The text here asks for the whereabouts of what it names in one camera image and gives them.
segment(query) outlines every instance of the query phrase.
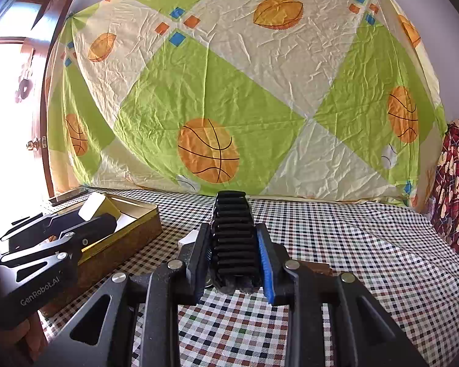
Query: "window pane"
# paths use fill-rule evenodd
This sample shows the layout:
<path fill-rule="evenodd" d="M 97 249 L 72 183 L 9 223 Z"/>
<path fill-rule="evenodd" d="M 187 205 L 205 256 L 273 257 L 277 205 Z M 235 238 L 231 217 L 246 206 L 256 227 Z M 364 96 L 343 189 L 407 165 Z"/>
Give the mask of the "window pane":
<path fill-rule="evenodd" d="M 40 4 L 13 3 L 0 19 L 0 37 L 27 37 L 40 8 Z"/>

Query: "green and white sheet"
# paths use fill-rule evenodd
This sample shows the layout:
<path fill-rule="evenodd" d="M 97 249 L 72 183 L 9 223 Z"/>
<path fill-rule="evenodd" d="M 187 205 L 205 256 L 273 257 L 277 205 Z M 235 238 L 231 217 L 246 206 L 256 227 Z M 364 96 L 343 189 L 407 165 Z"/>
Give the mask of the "green and white sheet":
<path fill-rule="evenodd" d="M 147 187 L 420 210 L 446 129 L 393 0 L 104 0 L 50 62 L 57 191 Z"/>

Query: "bed sheet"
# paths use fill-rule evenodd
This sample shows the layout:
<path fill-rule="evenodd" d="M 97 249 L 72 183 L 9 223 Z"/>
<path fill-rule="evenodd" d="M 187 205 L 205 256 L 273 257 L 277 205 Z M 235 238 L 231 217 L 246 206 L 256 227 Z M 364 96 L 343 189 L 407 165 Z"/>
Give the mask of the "bed sheet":
<path fill-rule="evenodd" d="M 211 216 L 214 198 L 148 190 L 110 191 L 159 206 L 163 233 L 116 271 L 144 274 L 177 254 L 177 241 Z M 69 203 L 85 198 L 81 196 Z M 295 259 L 354 273 L 393 316 L 431 366 L 446 366 L 459 350 L 459 256 L 427 219 L 406 208 L 368 202 L 332 204 L 250 200 L 256 222 Z M 64 208 L 62 204 L 50 211 Z M 51 339 L 105 281 L 52 318 Z M 140 308 L 132 365 L 138 366 Z M 197 307 L 179 307 L 181 365 L 284 366 L 287 309 L 267 304 L 262 291 L 226 296 L 206 290 Z M 330 325 L 323 308 L 327 365 Z"/>

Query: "metal screw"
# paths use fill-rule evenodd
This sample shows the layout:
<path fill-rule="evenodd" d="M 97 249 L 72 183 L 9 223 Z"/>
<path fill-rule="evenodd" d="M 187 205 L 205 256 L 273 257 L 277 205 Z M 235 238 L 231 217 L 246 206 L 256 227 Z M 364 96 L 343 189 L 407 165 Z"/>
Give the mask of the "metal screw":
<path fill-rule="evenodd" d="M 289 259 L 288 261 L 284 263 L 284 266 L 287 269 L 295 271 L 297 268 L 299 268 L 299 262 L 297 262 L 295 259 Z"/>
<path fill-rule="evenodd" d="M 341 280 L 344 283 L 353 283 L 355 281 L 355 276 L 352 273 L 345 272 L 340 275 Z"/>
<path fill-rule="evenodd" d="M 123 272 L 114 273 L 112 276 L 112 281 L 114 283 L 122 283 L 124 280 L 126 280 L 126 277 L 126 274 Z"/>
<path fill-rule="evenodd" d="M 180 269 L 183 265 L 183 262 L 180 261 L 180 259 L 172 259 L 171 261 L 168 261 L 168 268 L 169 269 Z"/>

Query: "hand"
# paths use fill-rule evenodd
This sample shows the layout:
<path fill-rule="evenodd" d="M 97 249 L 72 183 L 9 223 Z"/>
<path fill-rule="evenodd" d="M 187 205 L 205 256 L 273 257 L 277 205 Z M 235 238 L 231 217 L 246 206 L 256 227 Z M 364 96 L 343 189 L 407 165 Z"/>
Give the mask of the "hand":
<path fill-rule="evenodd" d="M 27 343 L 29 356 L 33 361 L 36 361 L 39 354 L 47 346 L 47 339 L 44 335 L 38 313 L 34 313 L 12 330 L 6 331 L 0 329 L 0 342 L 5 347 L 14 346 L 22 338 Z"/>

